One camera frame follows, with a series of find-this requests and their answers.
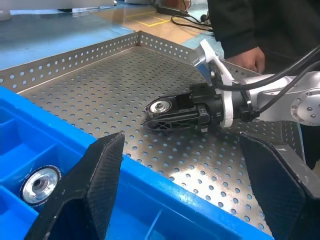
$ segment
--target perforated steel sheet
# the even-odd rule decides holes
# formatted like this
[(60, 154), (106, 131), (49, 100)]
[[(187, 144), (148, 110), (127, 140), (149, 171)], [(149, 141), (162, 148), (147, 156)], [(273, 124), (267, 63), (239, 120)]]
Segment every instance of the perforated steel sheet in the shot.
[[(252, 194), (237, 131), (282, 140), (301, 156), (296, 123), (235, 122), (230, 129), (166, 134), (142, 126), (146, 104), (202, 81), (189, 65), (192, 51), (134, 32), (2, 70), (0, 86), (95, 137), (125, 132), (124, 152), (132, 159), (271, 234)], [(224, 64), (234, 78), (257, 75)]]
[(137, 46), (23, 94), (97, 138), (124, 131), (124, 152), (131, 158), (270, 234), (234, 132), (281, 137), (279, 124), (236, 123), (233, 129), (168, 134), (142, 126), (147, 103), (186, 92), (201, 79), (190, 65)]

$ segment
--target human hand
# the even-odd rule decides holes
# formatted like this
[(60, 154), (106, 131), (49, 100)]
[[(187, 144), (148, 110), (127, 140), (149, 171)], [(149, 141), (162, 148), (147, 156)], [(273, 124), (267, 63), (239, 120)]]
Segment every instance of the human hand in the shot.
[(229, 57), (226, 61), (258, 73), (265, 70), (265, 55), (259, 47)]

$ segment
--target blue plastic bin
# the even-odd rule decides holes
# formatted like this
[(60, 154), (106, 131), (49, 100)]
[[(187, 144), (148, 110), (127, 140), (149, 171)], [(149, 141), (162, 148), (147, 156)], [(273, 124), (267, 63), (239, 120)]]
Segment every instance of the blue plastic bin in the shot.
[[(0, 87), (0, 240), (21, 240), (38, 213), (19, 198), (25, 177), (65, 175), (95, 139)], [(271, 236), (124, 156), (110, 240), (269, 240)]]

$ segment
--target black jacket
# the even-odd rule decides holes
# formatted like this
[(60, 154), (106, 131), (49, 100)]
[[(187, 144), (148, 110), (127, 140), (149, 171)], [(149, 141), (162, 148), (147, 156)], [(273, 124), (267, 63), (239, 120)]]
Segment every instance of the black jacket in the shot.
[(208, 7), (226, 59), (259, 46), (292, 63), (320, 44), (320, 0), (208, 0)]

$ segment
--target black cable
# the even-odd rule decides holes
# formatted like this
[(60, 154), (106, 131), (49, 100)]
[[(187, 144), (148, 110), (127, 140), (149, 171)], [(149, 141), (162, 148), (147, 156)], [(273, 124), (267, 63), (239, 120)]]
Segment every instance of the black cable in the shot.
[[(174, 24), (178, 25), (178, 26), (190, 27), (190, 28), (194, 28), (194, 29), (209, 31), (209, 32), (212, 32), (212, 33), (214, 32), (212, 29), (210, 29), (210, 28), (211, 28), (211, 25), (202, 23), (202, 22), (200, 22), (198, 19), (196, 19), (195, 17), (193, 17), (193, 16), (191, 16), (191, 15), (189, 15), (188, 17), (194, 19), (195, 21), (192, 21), (192, 20), (190, 20), (190, 19), (188, 19), (188, 18), (186, 18), (186, 17), (184, 17), (184, 16), (178, 16), (178, 15), (172, 16), (172, 17), (171, 17), (171, 21), (172, 21)], [(187, 21), (189, 21), (189, 22), (191, 22), (191, 23), (193, 23), (193, 24), (196, 24), (196, 25), (200, 25), (200, 26), (204, 26), (204, 27), (209, 27), (209, 29), (205, 29), (205, 28), (201, 28), (201, 27), (193, 26), (193, 25), (189, 25), (189, 24), (179, 23), (179, 22), (174, 21), (174, 18), (181, 18), (181, 19), (187, 20)]]
[(184, 10), (184, 11), (181, 11), (181, 12), (184, 12), (184, 13), (185, 13), (185, 12), (187, 12), (187, 10), (188, 10), (188, 9), (187, 9), (187, 5), (186, 5), (185, 0), (182, 0), (182, 2), (183, 2), (183, 5), (184, 5), (184, 9), (185, 9), (185, 10)]
[(192, 1), (190, 0), (190, 1), (189, 1), (189, 6), (188, 6), (188, 8), (185, 10), (185, 12), (187, 12), (187, 11), (190, 9), (191, 4), (192, 4)]
[(306, 69), (304, 69), (298, 76), (296, 76), (292, 82), (290, 82), (287, 86), (284, 87), (276, 96), (274, 96), (266, 105), (264, 105), (262, 108), (258, 109), (256, 112), (261, 114), (264, 111), (266, 111), (268, 108), (270, 108), (273, 104), (276, 103), (283, 95), (286, 94), (294, 85), (297, 84), (298, 81), (302, 79), (304, 75), (306, 75), (308, 72), (312, 71), (314, 68), (320, 66), (320, 61), (316, 61), (315, 63), (308, 66)]
[(252, 89), (261, 88), (268, 84), (274, 83), (275, 81), (283, 78), (284, 76), (289, 75), (290, 73), (292, 73), (292, 71), (297, 70), (302, 65), (304, 65), (307, 61), (309, 61), (314, 55), (316, 55), (319, 51), (320, 51), (320, 45), (312, 49), (310, 52), (308, 52), (308, 54), (306, 54), (301, 59), (291, 64), (289, 67), (285, 68), (284, 70), (266, 79), (263, 79), (254, 83), (250, 83), (250, 84), (244, 84), (244, 85), (238, 84), (233, 86), (224, 85), (221, 82), (217, 82), (217, 88), (220, 90), (232, 91), (232, 92), (248, 91)]

